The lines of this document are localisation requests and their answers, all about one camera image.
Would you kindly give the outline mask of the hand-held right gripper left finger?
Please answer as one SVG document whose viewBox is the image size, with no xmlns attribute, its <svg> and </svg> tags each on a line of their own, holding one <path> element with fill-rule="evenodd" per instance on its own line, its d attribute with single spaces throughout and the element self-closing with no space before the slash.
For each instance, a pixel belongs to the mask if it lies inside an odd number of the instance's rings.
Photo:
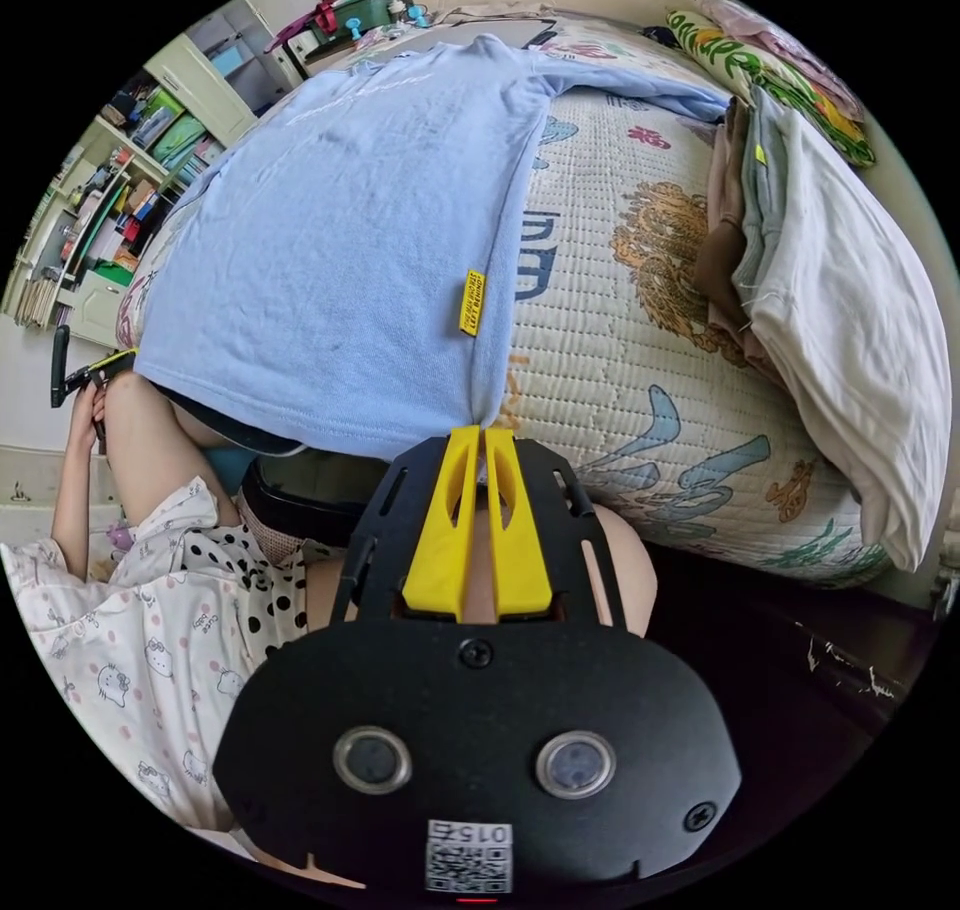
<svg viewBox="0 0 960 910">
<path fill-rule="evenodd" d="M 449 435 L 402 596 L 406 607 L 435 619 L 461 621 L 467 597 L 480 428 Z"/>
</svg>

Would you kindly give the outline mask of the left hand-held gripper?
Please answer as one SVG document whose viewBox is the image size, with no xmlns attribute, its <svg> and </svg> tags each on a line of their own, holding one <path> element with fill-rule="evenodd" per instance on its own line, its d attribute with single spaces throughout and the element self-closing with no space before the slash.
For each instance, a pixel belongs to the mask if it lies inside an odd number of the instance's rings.
<svg viewBox="0 0 960 910">
<path fill-rule="evenodd" d="M 100 387 L 111 375 L 131 370 L 137 355 L 137 348 L 118 351 L 65 376 L 62 379 L 62 402 L 65 403 L 71 395 L 83 390 L 90 383 Z"/>
</svg>

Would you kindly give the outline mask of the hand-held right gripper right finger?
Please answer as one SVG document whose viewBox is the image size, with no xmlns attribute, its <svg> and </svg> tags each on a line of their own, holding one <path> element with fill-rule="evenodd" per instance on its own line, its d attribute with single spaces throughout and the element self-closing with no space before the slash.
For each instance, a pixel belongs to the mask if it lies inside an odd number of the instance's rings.
<svg viewBox="0 0 960 910">
<path fill-rule="evenodd" d="M 551 608 L 553 592 L 512 431 L 487 429 L 485 456 L 496 618 L 542 616 Z"/>
</svg>

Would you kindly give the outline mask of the person's left hand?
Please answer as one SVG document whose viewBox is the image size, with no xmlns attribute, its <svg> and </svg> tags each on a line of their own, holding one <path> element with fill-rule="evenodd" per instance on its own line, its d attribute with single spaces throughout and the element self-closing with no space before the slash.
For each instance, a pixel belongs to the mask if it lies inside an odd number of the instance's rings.
<svg viewBox="0 0 960 910">
<path fill-rule="evenodd" d="M 90 382 L 77 393 L 70 420 L 65 456 L 89 459 L 98 442 L 97 427 L 105 416 L 106 391 Z"/>
</svg>

